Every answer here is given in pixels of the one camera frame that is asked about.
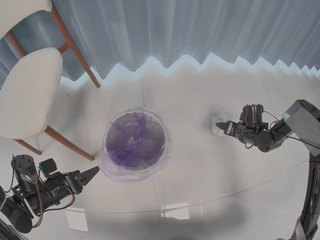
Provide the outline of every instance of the floor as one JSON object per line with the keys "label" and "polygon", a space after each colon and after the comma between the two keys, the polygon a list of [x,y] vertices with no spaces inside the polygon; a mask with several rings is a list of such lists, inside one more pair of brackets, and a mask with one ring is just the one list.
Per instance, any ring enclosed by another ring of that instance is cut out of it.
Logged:
{"label": "floor", "polygon": [[[296,99],[306,99],[320,108],[319,76],[284,72],[280,65],[271,67],[264,62],[250,68],[236,62],[232,69],[208,62],[201,71],[181,63],[169,76],[153,65],[143,71],[137,80],[117,74],[108,86],[99,89],[90,80],[79,87],[61,83],[49,125],[93,154],[93,162],[46,134],[25,140],[42,150],[41,156],[0,138],[0,185],[6,189],[12,153],[28,153],[36,164],[53,158],[61,172],[96,166],[108,122],[130,108],[153,110],[172,134],[171,158],[153,177],[126,184],[113,182],[99,172],[76,196],[73,210],[45,213],[42,225],[27,237],[290,238],[307,186],[306,147],[289,139],[269,153],[247,150],[234,138],[214,136],[211,117],[224,112],[237,121],[242,107],[250,103],[263,104],[266,111],[281,117]],[[263,119],[274,121],[266,113]],[[319,232],[314,239],[320,239]]]}

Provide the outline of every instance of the white chair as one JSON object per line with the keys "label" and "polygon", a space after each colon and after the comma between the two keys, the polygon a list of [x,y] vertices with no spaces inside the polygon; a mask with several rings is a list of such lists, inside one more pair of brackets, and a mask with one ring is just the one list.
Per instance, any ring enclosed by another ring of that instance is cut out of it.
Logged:
{"label": "white chair", "polygon": [[[41,10],[51,12],[52,6],[51,0],[0,0],[0,39],[22,19]],[[14,139],[40,155],[39,150],[22,139],[36,137],[45,132],[92,161],[92,155],[48,125],[62,75],[61,54],[67,47],[65,44],[62,46],[63,51],[44,48],[27,54],[10,71],[0,90],[0,135]]]}

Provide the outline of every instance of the blue-gray curtain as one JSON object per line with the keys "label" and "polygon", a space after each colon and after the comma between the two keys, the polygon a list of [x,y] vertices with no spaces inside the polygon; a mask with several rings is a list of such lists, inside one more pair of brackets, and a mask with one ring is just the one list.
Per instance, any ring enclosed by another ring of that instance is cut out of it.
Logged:
{"label": "blue-gray curtain", "polygon": [[[89,66],[102,79],[120,63],[137,70],[153,56],[165,68],[188,54],[210,53],[234,63],[259,57],[274,65],[320,68],[320,0],[53,0]],[[50,13],[37,12],[12,32],[26,53],[60,47],[64,39]],[[0,41],[0,86],[20,58]],[[63,76],[84,73],[69,49]]]}

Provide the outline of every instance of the chair backrest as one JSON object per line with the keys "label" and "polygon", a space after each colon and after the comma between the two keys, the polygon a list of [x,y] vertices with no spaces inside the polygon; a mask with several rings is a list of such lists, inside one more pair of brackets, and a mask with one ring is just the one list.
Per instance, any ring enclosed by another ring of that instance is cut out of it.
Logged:
{"label": "chair backrest", "polygon": [[0,39],[27,16],[51,9],[51,0],[0,0]]}

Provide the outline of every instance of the round trash bin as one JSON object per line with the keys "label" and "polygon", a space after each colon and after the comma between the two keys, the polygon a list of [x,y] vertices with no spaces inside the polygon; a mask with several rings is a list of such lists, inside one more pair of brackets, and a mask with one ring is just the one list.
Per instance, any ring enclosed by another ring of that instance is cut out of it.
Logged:
{"label": "round trash bin", "polygon": [[98,165],[117,182],[139,182],[163,168],[172,150],[170,131],[145,107],[122,112],[104,133]]}

